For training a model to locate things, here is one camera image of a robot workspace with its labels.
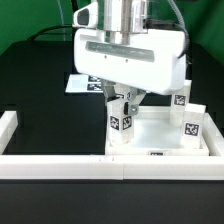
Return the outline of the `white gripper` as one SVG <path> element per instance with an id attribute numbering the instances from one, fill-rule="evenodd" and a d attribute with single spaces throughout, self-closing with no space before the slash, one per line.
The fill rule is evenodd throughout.
<path id="1" fill-rule="evenodd" d="M 106 43 L 104 38 L 102 30 L 79 29 L 74 40 L 74 63 L 79 73 L 104 79 L 101 89 L 107 102 L 116 98 L 115 82 L 139 88 L 130 90 L 129 114 L 138 113 L 146 91 L 170 95 L 183 87 L 183 32 L 150 29 L 131 35 L 129 45 Z"/>

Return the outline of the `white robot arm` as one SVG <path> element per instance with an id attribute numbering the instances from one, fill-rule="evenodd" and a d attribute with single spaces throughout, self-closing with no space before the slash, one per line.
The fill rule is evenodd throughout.
<path id="1" fill-rule="evenodd" d="M 94 0 L 73 14 L 77 71 L 100 78 L 107 100 L 117 83 L 128 86 L 129 115 L 148 91 L 170 95 L 184 86 L 185 24 L 151 19 L 148 8 L 149 0 Z"/>

